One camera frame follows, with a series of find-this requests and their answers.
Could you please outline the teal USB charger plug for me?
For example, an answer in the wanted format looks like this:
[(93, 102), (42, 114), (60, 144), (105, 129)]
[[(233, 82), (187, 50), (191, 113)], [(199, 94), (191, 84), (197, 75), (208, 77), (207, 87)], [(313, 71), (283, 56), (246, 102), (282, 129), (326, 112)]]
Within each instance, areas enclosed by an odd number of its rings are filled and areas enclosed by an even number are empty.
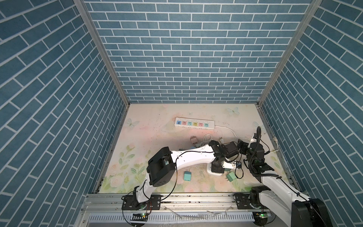
[(191, 181), (192, 179), (192, 173), (189, 171), (185, 171), (184, 172), (184, 177), (183, 177), (184, 181)]

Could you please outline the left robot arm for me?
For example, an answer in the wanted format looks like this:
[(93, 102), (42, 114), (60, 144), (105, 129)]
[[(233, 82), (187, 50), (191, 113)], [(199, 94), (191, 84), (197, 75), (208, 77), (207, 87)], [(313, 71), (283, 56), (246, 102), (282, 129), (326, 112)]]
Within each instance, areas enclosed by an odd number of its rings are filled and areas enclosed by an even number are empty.
[(209, 174), (220, 176), (225, 169), (236, 169), (239, 149), (234, 142), (220, 144), (212, 140), (207, 145), (187, 151), (171, 151), (162, 148), (149, 161), (144, 183), (133, 191), (136, 203), (150, 200), (157, 187), (167, 184), (174, 173), (182, 168), (207, 164)]

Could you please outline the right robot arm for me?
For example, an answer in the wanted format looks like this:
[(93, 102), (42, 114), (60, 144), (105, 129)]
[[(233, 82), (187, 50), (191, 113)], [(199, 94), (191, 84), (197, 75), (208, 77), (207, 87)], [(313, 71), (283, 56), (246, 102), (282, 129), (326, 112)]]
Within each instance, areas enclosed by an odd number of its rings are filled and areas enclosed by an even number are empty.
[(248, 147), (242, 149), (247, 158), (247, 168), (262, 184), (251, 190), (251, 204), (267, 207), (289, 227), (332, 227), (323, 201), (294, 188), (265, 162), (267, 152), (261, 144), (261, 136), (258, 126)]

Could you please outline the white square power socket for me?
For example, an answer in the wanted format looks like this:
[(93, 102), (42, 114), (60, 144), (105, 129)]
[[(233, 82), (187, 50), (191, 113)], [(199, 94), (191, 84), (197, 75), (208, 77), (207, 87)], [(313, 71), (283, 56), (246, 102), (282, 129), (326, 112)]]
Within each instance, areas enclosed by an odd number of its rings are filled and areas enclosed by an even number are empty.
[(211, 170), (211, 166), (207, 166), (207, 173), (212, 176), (222, 176), (224, 173), (214, 173)]

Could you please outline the long white power strip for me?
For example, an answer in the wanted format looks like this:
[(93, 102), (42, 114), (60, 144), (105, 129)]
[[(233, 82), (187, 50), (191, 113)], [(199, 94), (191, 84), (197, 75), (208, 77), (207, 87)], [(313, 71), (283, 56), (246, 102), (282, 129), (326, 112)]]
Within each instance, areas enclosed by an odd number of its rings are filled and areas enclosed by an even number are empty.
[(215, 129), (215, 122), (212, 121), (212, 120), (200, 120), (200, 119), (177, 117), (175, 119), (175, 127), (203, 129), (203, 130), (214, 130)]

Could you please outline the green USB charger plug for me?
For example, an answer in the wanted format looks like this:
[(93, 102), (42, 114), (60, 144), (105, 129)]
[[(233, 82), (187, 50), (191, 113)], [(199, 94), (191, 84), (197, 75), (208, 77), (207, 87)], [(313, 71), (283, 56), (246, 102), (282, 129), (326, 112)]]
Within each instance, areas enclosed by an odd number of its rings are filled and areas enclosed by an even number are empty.
[(237, 179), (237, 177), (236, 177), (236, 174), (234, 173), (234, 172), (229, 172), (227, 175), (226, 175), (226, 177), (227, 177), (227, 180), (229, 181), (229, 182), (232, 182), (232, 181), (234, 181), (234, 180), (236, 180)]

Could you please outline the pink USB charger plug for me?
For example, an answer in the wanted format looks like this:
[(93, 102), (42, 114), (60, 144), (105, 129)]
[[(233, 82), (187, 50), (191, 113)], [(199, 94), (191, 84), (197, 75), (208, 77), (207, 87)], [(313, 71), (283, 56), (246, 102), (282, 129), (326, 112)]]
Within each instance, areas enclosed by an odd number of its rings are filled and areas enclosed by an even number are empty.
[(197, 144), (197, 143), (198, 143), (198, 139), (197, 139), (197, 137), (196, 137), (196, 136), (192, 136), (192, 137), (190, 138), (190, 140), (191, 140), (191, 143), (192, 143), (193, 145), (195, 145), (195, 144)]

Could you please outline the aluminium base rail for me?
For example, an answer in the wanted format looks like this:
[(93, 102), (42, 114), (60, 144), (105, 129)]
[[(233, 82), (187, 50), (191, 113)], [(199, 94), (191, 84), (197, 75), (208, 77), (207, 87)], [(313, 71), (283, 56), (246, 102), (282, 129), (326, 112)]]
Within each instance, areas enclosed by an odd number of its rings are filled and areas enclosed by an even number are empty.
[(294, 193), (282, 199), (264, 187), (251, 193), (154, 194), (139, 207), (131, 200), (127, 194), (89, 194), (76, 226), (331, 226), (322, 201)]

